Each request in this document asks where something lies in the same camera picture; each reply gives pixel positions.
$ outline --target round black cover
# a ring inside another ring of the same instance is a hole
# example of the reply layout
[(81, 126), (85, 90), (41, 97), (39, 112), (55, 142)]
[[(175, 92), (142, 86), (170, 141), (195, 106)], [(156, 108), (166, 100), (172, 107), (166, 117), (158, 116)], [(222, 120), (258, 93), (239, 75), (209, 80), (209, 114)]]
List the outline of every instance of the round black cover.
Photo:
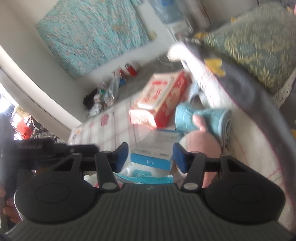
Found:
[(95, 189), (72, 172), (48, 171), (21, 185), (14, 197), (24, 219), (62, 223), (86, 213), (96, 199)]
[(232, 172), (206, 188), (205, 200), (213, 212), (226, 220), (258, 224), (279, 218), (285, 196), (264, 177)]

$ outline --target teal towel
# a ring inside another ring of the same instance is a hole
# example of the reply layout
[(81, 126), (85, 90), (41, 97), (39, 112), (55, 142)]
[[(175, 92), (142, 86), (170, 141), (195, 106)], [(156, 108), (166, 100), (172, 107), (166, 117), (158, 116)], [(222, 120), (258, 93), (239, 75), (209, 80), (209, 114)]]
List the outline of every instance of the teal towel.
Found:
[(198, 130), (199, 128), (192, 122), (193, 115), (200, 115), (205, 119), (208, 132), (216, 137), (222, 148), (225, 148), (230, 138), (231, 110), (196, 110), (187, 102), (180, 103), (176, 108), (175, 115), (177, 131), (190, 132)]

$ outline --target green leaf-patterned fabric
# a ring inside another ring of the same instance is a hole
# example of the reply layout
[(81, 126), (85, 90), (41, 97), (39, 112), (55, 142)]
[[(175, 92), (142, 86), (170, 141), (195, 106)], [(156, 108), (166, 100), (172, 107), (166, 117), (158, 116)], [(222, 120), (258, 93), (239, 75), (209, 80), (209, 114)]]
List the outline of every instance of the green leaf-patterned fabric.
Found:
[(203, 44), (242, 65), (275, 94), (296, 67), (296, 16), (279, 3), (264, 4), (210, 33)]

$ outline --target lace trim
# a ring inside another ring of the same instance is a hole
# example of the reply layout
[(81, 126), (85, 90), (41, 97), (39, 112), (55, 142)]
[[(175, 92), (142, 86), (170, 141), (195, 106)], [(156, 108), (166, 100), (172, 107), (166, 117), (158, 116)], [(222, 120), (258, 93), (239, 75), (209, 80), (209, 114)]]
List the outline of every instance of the lace trim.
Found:
[(296, 68), (294, 69), (292, 74), (289, 76), (284, 86), (275, 95), (271, 96), (272, 100), (275, 102), (278, 108), (280, 108), (283, 105), (285, 100), (290, 95), (295, 78), (296, 78)]

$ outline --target human hand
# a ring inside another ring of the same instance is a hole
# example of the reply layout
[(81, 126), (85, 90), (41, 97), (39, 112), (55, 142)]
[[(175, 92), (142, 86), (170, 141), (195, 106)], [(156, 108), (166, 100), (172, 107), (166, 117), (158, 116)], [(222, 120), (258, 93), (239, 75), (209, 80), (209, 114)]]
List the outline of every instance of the human hand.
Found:
[[(5, 195), (6, 195), (5, 189), (3, 187), (0, 187), (0, 197), (5, 197)], [(19, 223), (21, 221), (21, 218), (15, 207), (13, 197), (7, 199), (6, 204), (7, 204), (7, 207), (3, 208), (3, 213), (9, 216), (12, 222)]]

